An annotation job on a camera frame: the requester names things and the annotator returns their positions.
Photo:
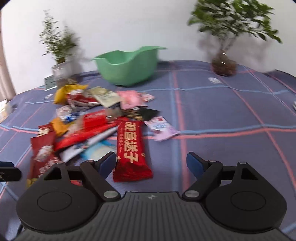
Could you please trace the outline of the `dark red teapot print bag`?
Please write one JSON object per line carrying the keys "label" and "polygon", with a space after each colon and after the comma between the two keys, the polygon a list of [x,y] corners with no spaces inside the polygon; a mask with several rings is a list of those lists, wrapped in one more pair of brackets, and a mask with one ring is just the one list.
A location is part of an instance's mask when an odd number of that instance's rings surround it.
{"label": "dark red teapot print bag", "polygon": [[29,188],[46,173],[60,158],[54,152],[56,133],[48,132],[41,136],[31,138],[33,155],[30,160],[30,171],[27,176],[26,186]]}

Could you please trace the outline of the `red bar snack packet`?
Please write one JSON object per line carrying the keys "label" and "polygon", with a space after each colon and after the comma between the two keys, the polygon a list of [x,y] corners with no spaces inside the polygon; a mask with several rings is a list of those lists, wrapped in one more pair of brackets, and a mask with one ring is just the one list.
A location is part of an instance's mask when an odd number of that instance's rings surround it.
{"label": "red bar snack packet", "polygon": [[153,173],[146,162],[142,136],[143,122],[119,118],[117,124],[117,162],[113,181],[135,182],[151,179]]}

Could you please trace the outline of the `long red snack packet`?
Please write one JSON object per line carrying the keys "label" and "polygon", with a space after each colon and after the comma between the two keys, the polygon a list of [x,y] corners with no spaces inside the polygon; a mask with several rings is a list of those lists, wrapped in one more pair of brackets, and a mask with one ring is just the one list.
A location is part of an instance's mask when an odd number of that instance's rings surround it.
{"label": "long red snack packet", "polygon": [[61,141],[55,144],[55,151],[83,142],[116,126],[116,122],[107,115],[105,110],[85,114],[78,123],[74,132],[67,133]]}

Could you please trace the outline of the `small red nut packet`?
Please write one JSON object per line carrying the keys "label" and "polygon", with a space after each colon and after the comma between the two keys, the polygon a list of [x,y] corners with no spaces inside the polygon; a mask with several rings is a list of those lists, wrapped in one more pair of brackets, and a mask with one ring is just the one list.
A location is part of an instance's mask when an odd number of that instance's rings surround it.
{"label": "small red nut packet", "polygon": [[39,129],[38,130],[38,135],[37,135],[38,137],[39,136],[46,135],[46,134],[54,131],[54,128],[53,128],[53,126],[52,126],[51,123],[48,123],[46,125],[39,126],[38,129]]}

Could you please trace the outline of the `orange small snack packet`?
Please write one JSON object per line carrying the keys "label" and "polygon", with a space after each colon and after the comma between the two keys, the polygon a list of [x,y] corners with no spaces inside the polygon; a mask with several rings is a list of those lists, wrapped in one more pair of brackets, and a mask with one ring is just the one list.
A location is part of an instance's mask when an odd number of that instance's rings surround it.
{"label": "orange small snack packet", "polygon": [[56,137],[61,137],[63,134],[65,134],[70,126],[69,123],[64,123],[59,117],[56,117],[50,121],[50,124],[56,133]]}

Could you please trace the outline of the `lilac candy packet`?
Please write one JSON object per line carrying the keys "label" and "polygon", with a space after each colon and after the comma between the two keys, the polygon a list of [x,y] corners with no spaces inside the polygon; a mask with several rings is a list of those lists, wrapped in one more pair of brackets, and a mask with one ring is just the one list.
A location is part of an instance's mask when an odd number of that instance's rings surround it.
{"label": "lilac candy packet", "polygon": [[157,116],[144,122],[154,134],[154,140],[162,142],[180,134],[163,116]]}

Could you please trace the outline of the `clear wrapped blue candy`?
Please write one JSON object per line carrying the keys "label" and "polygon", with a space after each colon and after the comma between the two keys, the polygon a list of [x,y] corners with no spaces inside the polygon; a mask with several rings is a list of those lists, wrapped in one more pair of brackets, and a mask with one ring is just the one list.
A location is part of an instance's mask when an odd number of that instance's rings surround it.
{"label": "clear wrapped blue candy", "polygon": [[64,123],[71,123],[77,120],[80,116],[78,111],[71,108],[70,105],[64,105],[56,110],[57,117]]}

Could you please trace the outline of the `blue plaid tablecloth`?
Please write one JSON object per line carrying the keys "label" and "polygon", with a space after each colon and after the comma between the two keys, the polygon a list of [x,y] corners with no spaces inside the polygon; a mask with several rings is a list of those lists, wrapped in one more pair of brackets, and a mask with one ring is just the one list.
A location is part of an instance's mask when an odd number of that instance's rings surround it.
{"label": "blue plaid tablecloth", "polygon": [[[233,77],[218,77],[200,61],[162,62],[152,80],[127,89],[114,86],[96,72],[81,74],[81,83],[116,91],[136,90],[155,99],[149,108],[159,111],[180,134],[157,142],[144,128],[149,180],[108,182],[126,191],[179,191],[194,181],[186,165],[188,152],[206,160],[236,166],[248,162],[286,199],[287,214],[280,228],[295,240],[295,78],[283,72],[267,75],[238,66]],[[8,240],[20,225],[15,206],[26,190],[32,147],[38,127],[56,117],[56,88],[37,87],[18,94],[16,106],[1,123],[1,161],[13,162],[22,180],[1,183],[1,234]]]}

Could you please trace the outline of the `red white snack bag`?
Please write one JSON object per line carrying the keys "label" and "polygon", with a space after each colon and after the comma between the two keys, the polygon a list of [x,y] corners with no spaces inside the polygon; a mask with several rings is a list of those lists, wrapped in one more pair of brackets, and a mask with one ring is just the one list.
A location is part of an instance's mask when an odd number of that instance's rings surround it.
{"label": "red white snack bag", "polygon": [[100,105],[100,102],[90,93],[89,90],[72,90],[66,95],[67,102],[72,109],[90,109]]}

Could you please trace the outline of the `beige snack packet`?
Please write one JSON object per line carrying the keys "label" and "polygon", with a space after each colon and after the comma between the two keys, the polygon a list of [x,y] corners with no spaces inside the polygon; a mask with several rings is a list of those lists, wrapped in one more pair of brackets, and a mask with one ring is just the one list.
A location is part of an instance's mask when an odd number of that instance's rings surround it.
{"label": "beige snack packet", "polygon": [[105,108],[109,108],[121,101],[120,96],[116,92],[100,86],[89,89],[89,92]]}

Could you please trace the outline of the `black snack packet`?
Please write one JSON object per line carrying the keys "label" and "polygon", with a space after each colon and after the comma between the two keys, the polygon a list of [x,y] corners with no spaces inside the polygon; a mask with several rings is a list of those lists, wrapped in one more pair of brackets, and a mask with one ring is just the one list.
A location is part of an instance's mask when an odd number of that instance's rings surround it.
{"label": "black snack packet", "polygon": [[130,109],[122,109],[121,113],[127,118],[139,121],[149,121],[152,118],[158,116],[159,110],[145,108],[143,106],[137,106]]}

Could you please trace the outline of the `pink snack packet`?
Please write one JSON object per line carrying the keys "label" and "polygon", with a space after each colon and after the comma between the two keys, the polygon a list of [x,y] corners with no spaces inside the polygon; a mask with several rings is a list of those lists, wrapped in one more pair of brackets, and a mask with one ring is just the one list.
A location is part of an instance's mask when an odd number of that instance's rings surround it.
{"label": "pink snack packet", "polygon": [[155,99],[153,95],[148,93],[140,93],[135,90],[117,91],[120,97],[120,107],[123,110],[135,108],[138,106],[147,106],[147,102]]}

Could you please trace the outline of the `yellow chips bag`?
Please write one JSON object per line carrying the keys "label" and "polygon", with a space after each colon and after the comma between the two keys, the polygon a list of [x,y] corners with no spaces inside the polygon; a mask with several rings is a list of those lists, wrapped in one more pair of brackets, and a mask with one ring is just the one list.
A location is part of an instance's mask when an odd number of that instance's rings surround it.
{"label": "yellow chips bag", "polygon": [[64,105],[67,102],[67,94],[73,90],[85,90],[87,87],[88,85],[81,84],[68,84],[61,87],[55,93],[54,104]]}

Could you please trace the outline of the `bamboo plant in glass jar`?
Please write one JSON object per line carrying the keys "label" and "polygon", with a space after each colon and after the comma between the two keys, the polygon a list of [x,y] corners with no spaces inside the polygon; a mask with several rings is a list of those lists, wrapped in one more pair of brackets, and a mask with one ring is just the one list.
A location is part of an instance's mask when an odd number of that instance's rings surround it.
{"label": "bamboo plant in glass jar", "polygon": [[43,30],[39,34],[40,43],[45,47],[45,55],[51,55],[55,65],[51,68],[58,88],[70,83],[73,76],[71,58],[78,47],[78,38],[67,26],[59,26],[49,10],[44,11]]}

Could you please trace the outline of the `leafy plant in glass vase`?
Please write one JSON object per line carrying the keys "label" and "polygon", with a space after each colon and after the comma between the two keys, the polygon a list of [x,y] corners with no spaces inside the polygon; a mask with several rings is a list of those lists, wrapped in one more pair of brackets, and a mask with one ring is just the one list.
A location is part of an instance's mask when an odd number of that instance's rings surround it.
{"label": "leafy plant in glass vase", "polygon": [[237,63],[228,58],[227,52],[241,35],[282,43],[278,30],[271,26],[273,10],[259,1],[197,1],[187,25],[198,24],[199,32],[208,32],[218,39],[219,51],[211,61],[213,71],[220,76],[233,76]]}

